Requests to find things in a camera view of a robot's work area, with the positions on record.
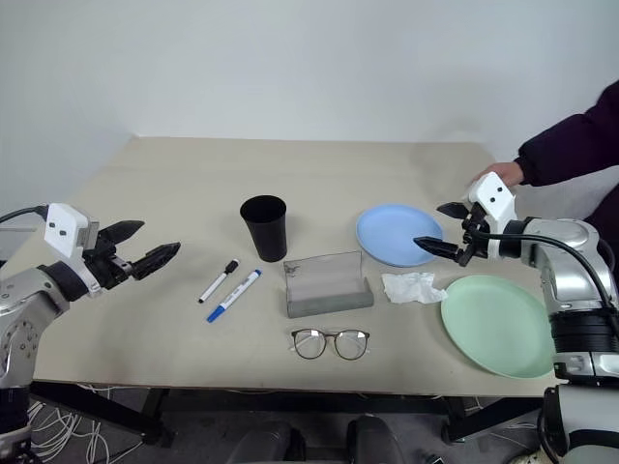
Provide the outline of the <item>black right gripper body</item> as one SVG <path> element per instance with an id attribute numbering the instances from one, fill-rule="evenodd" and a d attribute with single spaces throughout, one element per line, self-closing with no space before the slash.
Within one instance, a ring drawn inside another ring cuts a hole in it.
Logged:
<path id="1" fill-rule="evenodd" d="M 487 259 L 488 239 L 481 236 L 482 233 L 489 232 L 486 211 L 479 203 L 474 203 L 471 207 L 457 203 L 457 218 L 462 219 L 461 227 L 464 231 L 463 243 L 465 244 L 465 248 L 457 258 L 457 263 L 465 267 L 473 257 Z"/>

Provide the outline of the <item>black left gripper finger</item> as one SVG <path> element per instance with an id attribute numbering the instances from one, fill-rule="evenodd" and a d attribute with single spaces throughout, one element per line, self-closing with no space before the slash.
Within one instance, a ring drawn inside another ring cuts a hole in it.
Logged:
<path id="1" fill-rule="evenodd" d="M 128 240 L 144 224 L 145 222 L 142 220 L 121 220 L 101 229 L 98 234 L 98 239 L 113 245 L 118 245 Z"/>
<path id="2" fill-rule="evenodd" d="M 148 251 L 142 258 L 131 263 L 131 276 L 141 280 L 164 267 L 175 257 L 181 247 L 180 242 L 164 244 Z"/>

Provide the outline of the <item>person's bare hand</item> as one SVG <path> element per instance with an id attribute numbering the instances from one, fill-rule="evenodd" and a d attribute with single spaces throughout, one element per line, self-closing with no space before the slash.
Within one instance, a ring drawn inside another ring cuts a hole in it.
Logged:
<path id="1" fill-rule="evenodd" d="M 515 161 L 510 161 L 496 162 L 489 165 L 486 169 L 479 172 L 471 180 L 470 184 L 474 184 L 490 172 L 495 173 L 508 188 L 521 185 L 524 182 L 524 173 L 520 165 Z"/>

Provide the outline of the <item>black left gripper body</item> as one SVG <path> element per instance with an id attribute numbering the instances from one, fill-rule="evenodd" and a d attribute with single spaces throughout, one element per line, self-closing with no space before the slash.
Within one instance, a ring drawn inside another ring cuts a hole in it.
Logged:
<path id="1" fill-rule="evenodd" d="M 131 276 L 131 264 L 117 256 L 116 246 L 97 237 L 95 246 L 82 253 L 87 269 L 106 290 L 111 290 Z"/>

